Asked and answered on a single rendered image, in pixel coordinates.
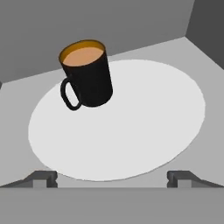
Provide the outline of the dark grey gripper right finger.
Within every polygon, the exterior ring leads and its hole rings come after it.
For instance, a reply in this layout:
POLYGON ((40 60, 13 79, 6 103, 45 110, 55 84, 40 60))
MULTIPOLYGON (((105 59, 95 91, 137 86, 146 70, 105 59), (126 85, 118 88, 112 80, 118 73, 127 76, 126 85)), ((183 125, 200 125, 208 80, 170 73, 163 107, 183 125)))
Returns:
POLYGON ((168 188, 224 188, 224 185, 198 178, 190 171, 168 171, 167 179, 168 188))

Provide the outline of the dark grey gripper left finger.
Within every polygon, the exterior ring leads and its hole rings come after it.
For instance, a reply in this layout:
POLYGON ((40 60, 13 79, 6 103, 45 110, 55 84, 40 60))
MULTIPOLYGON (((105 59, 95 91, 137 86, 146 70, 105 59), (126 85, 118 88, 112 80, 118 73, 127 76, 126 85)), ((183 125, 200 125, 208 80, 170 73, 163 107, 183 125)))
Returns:
POLYGON ((56 171, 34 171, 24 179, 1 185, 1 188, 57 188, 57 178, 56 171))

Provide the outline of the black cup of tea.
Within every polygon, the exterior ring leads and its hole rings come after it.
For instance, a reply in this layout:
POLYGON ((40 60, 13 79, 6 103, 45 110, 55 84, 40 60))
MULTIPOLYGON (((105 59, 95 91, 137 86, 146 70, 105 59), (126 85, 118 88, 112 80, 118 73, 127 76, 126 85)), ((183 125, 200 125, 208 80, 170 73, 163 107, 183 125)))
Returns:
POLYGON ((99 107, 108 102, 113 94, 109 71, 108 57, 105 45, 94 39, 84 39, 66 46, 59 54, 66 78, 61 82, 60 95, 66 106, 77 110, 81 105, 86 107, 99 107), (92 47, 101 54, 88 63, 78 63, 76 66, 68 65, 66 58, 69 54, 92 47), (66 94, 66 85, 69 83, 74 91, 78 104, 73 106, 66 94))

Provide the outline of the white round turntable plate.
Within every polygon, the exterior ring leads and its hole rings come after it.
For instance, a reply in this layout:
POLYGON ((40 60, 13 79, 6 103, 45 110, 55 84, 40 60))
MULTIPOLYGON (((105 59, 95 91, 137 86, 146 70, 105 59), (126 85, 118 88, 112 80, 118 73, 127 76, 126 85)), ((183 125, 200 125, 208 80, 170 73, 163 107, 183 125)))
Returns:
POLYGON ((100 107, 70 110, 59 85, 40 100, 28 139, 45 166, 81 180, 127 179, 170 162, 198 135, 206 103, 186 73, 144 59, 109 70, 113 95, 100 107))

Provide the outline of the grey microwave oven interior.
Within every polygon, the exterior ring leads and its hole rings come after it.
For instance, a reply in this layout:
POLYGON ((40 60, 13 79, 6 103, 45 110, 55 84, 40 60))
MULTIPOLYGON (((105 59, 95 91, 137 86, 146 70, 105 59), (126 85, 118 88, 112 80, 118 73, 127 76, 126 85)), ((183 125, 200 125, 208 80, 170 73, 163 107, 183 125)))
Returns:
POLYGON ((170 163, 109 187, 164 187, 169 170, 189 170, 224 185, 224 69, 188 38, 197 0, 0 0, 0 186, 44 165, 33 154, 28 124, 42 96, 64 74, 58 54, 79 39, 99 39, 109 60, 147 59, 194 78, 206 120, 170 163))

